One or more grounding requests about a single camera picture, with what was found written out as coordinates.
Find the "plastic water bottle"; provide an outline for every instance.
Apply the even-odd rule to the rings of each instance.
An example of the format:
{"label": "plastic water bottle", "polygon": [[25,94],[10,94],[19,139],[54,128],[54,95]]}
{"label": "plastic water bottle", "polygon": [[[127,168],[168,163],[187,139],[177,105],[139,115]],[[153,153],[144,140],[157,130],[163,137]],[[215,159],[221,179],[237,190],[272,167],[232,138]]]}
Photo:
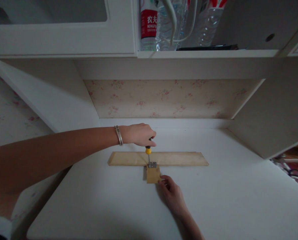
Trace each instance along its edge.
{"label": "plastic water bottle", "polygon": [[205,7],[207,7],[199,14],[198,21],[195,24],[196,47],[211,46],[226,2],[227,0],[207,0],[203,2],[203,5],[205,4]]}
{"label": "plastic water bottle", "polygon": [[[184,27],[187,20],[190,0],[172,0],[177,18],[177,27],[174,39],[180,40],[184,36]],[[180,43],[170,43],[163,39],[170,39],[172,34],[172,23],[167,15],[166,9],[162,3],[158,3],[158,20],[156,33],[156,50],[157,51],[175,51],[180,47]]]}
{"label": "plastic water bottle", "polygon": [[141,6],[141,50],[156,51],[156,0],[139,0]]}

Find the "metal hinge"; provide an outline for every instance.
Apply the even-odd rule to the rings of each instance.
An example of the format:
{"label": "metal hinge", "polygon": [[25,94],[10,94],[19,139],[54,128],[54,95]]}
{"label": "metal hinge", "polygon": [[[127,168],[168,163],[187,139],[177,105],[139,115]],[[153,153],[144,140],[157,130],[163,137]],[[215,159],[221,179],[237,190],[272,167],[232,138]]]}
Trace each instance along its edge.
{"label": "metal hinge", "polygon": [[157,162],[149,162],[149,168],[157,168]]}

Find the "bottle label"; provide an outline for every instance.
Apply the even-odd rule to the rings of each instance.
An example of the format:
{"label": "bottle label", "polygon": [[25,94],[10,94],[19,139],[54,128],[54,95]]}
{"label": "bottle label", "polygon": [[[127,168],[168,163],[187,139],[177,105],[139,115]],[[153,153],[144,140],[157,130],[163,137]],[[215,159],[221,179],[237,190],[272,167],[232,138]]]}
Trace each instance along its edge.
{"label": "bottle label", "polygon": [[156,37],[157,11],[145,9],[141,12],[141,39]]}

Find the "white wire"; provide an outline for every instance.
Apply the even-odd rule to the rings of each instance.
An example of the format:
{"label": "white wire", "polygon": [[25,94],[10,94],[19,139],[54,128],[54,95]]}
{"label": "white wire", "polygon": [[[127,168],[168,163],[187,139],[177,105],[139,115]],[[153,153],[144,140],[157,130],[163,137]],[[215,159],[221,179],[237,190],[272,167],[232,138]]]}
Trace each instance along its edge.
{"label": "white wire", "polygon": [[164,7],[165,7],[165,10],[167,12],[167,15],[169,17],[169,20],[171,21],[172,23],[172,32],[171,32],[171,38],[170,40],[168,41],[170,46],[172,46],[173,44],[173,38],[175,36],[175,33],[176,33],[176,28],[177,28],[177,17],[176,17],[176,12],[175,12],[175,9],[173,8],[172,6],[172,3],[171,3],[171,0],[161,0]]}
{"label": "white wire", "polygon": [[169,39],[165,39],[164,38],[163,40],[164,41],[167,41],[171,46],[172,46],[172,42],[174,42],[174,43],[183,42],[183,41],[187,40],[190,37],[190,35],[192,34],[193,28],[195,26],[195,21],[196,21],[196,12],[197,12],[198,0],[193,0],[193,2],[194,2],[194,12],[193,12],[193,20],[192,20],[190,32],[189,32],[188,36],[186,36],[185,38],[183,38],[181,40],[173,40],[173,41],[171,41]]}

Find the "round hole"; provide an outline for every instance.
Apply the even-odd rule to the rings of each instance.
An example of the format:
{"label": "round hole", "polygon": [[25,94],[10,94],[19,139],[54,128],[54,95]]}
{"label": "round hole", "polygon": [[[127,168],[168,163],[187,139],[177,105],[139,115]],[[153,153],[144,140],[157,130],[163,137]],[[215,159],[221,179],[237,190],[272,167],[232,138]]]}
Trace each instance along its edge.
{"label": "round hole", "polygon": [[273,37],[275,36],[275,34],[274,33],[271,33],[267,38],[266,38],[266,42],[269,42],[269,41],[271,41],[272,39],[273,39]]}

